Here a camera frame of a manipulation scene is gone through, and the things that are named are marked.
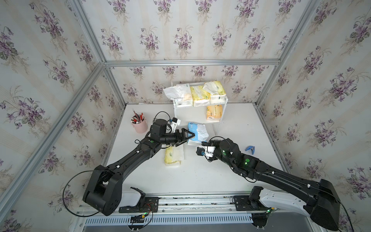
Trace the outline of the blue tissue pack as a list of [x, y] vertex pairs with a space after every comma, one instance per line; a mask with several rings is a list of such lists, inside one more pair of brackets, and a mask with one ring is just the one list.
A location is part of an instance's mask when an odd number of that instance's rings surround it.
[[189, 122], [187, 127], [190, 132], [195, 134], [193, 138], [188, 140], [189, 146], [201, 146], [202, 142], [206, 142], [209, 138], [205, 125]]

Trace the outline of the pale yellow tissue pack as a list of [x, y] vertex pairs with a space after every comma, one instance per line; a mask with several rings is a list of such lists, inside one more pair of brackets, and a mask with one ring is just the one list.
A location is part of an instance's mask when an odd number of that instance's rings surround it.
[[166, 166], [180, 166], [184, 160], [184, 146], [169, 147], [165, 150], [164, 163]]

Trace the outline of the orange tissue pack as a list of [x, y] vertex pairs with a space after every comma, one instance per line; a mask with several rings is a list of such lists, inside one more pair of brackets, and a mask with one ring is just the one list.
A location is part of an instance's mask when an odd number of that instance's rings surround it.
[[206, 108], [206, 119], [211, 121], [220, 121], [223, 115], [223, 106], [221, 104], [218, 105], [210, 105]]

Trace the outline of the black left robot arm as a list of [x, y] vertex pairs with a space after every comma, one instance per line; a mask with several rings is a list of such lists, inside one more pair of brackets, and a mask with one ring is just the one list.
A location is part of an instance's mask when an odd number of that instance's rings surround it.
[[163, 145], [178, 147], [195, 137], [195, 133], [185, 128], [174, 132], [167, 132], [167, 128], [166, 120], [155, 120], [133, 151], [107, 167], [97, 166], [88, 182], [83, 202], [105, 216], [111, 215], [121, 202], [124, 180], [136, 168], [157, 154]]

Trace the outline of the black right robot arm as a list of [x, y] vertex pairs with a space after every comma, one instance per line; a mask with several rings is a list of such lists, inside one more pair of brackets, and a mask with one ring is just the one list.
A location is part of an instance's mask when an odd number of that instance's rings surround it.
[[249, 194], [251, 205], [290, 211], [297, 209], [317, 225], [331, 231], [339, 230], [341, 201], [331, 182], [304, 179], [281, 171], [254, 156], [244, 154], [229, 138], [214, 136], [209, 141], [196, 142], [195, 145], [197, 155], [205, 157], [208, 162], [219, 160], [252, 184], [262, 181], [285, 192], [278, 195], [254, 186]]

